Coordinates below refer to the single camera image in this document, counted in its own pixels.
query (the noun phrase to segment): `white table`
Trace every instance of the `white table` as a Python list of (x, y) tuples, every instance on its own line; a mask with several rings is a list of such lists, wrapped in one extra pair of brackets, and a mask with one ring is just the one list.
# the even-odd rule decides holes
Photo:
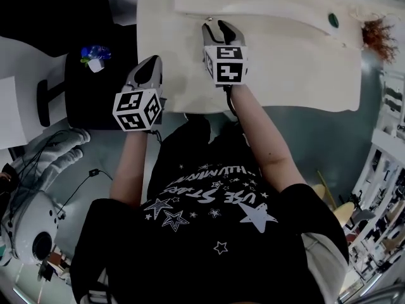
[[(0, 149), (28, 144), (45, 129), (37, 111), (37, 84), (63, 81), (65, 56), (52, 58), (14, 39), (0, 37)], [(66, 117), (65, 94), (49, 103), (51, 125)]]
[[(204, 69), (201, 25), (207, 16), (176, 13), (174, 0), (138, 0), (139, 61), (154, 54), (162, 57), (166, 111), (228, 110), (225, 94), (214, 88)], [(360, 49), (344, 48), (321, 31), (284, 18), (220, 19), (245, 35), (249, 47), (247, 84), (263, 106), (358, 109)]]

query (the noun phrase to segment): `sleeve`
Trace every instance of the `sleeve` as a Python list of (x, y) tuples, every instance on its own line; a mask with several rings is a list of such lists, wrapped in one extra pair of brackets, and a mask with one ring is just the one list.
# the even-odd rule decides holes
[(132, 217), (133, 209), (113, 199), (97, 199), (91, 204), (70, 267), (77, 303), (89, 290), (97, 288), (101, 273), (115, 258), (114, 250), (128, 236)]
[(308, 270), (325, 303), (335, 303), (349, 262), (347, 241), (339, 221), (308, 185), (290, 186), (281, 196), (290, 205), (285, 212), (290, 228), (301, 234)]
[(306, 184), (296, 184), (281, 192), (285, 220), (297, 233), (316, 233), (326, 236), (349, 262), (346, 236), (336, 216)]

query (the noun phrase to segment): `shelf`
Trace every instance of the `shelf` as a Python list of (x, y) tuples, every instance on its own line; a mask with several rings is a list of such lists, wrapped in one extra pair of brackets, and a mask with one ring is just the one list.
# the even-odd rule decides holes
[(377, 168), (375, 169), (373, 180), (371, 180), (370, 185), (367, 188), (367, 192), (365, 192), (364, 198), (362, 199), (363, 201), (360, 203), (360, 207), (364, 210), (369, 209), (374, 199), (379, 194), (379, 187), (384, 181), (383, 170), (387, 160), (388, 157), (382, 153), (380, 160), (378, 161)]
[(372, 143), (395, 158), (402, 166), (405, 166), (405, 142), (394, 138), (382, 130), (375, 129)]
[(374, 159), (376, 151), (377, 151), (377, 147), (374, 144), (372, 144), (371, 148), (370, 148), (370, 152), (368, 153), (368, 156), (367, 156), (367, 159), (366, 159), (366, 162), (365, 162), (366, 164), (364, 165), (363, 170), (361, 171), (360, 177), (357, 180), (357, 183), (354, 186), (353, 191), (352, 191), (352, 193), (357, 195), (357, 196), (359, 196), (358, 193), (360, 192), (360, 190), (362, 190), (362, 188), (364, 186), (364, 183), (365, 183), (365, 181), (367, 179), (367, 175), (370, 172), (370, 169), (371, 169), (371, 166), (372, 166), (371, 162)]
[(388, 204), (390, 203), (393, 197), (393, 191), (400, 173), (401, 167), (398, 167), (395, 175), (391, 176), (389, 180), (389, 187), (385, 190), (383, 200), (381, 201), (378, 208), (374, 211), (375, 217), (368, 221), (367, 225), (360, 232), (357, 238), (349, 245), (349, 251), (352, 250), (353, 247), (359, 244), (367, 236), (367, 234), (375, 227), (376, 223), (381, 218), (384, 211), (386, 211)]
[(377, 240), (377, 242), (375, 243), (374, 248), (376, 248), (378, 245), (380, 245), (381, 241), (384, 240), (384, 238), (386, 237), (386, 235), (390, 232), (392, 226), (394, 226), (396, 220), (398, 219), (398, 217), (401, 215), (402, 211), (405, 209), (405, 201), (402, 201), (402, 205), (399, 208), (399, 211), (397, 213), (397, 215), (395, 215), (394, 219), (390, 222), (390, 224), (388, 225), (388, 227), (386, 228), (386, 230), (384, 231), (384, 233), (380, 236), (380, 238)]

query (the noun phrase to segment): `black t-shirt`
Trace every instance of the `black t-shirt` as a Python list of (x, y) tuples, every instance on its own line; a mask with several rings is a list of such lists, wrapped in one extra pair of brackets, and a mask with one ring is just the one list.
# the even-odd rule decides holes
[(278, 193), (258, 169), (197, 166), (136, 210), (93, 202), (73, 292), (79, 301), (106, 267), (118, 303), (322, 303), (305, 232), (327, 236), (348, 259), (337, 219), (309, 186)]

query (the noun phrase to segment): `black chair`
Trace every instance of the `black chair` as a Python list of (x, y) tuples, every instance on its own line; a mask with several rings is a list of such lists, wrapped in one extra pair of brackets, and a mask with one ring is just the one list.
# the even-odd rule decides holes
[[(120, 129), (112, 110), (115, 94), (138, 64), (136, 25), (113, 23), (108, 0), (0, 0), (0, 35), (25, 42), (52, 57), (68, 53), (65, 81), (37, 88), (38, 116), (49, 123), (48, 102), (65, 91), (72, 127)], [(84, 46), (110, 48), (105, 68), (93, 73), (80, 62)]]

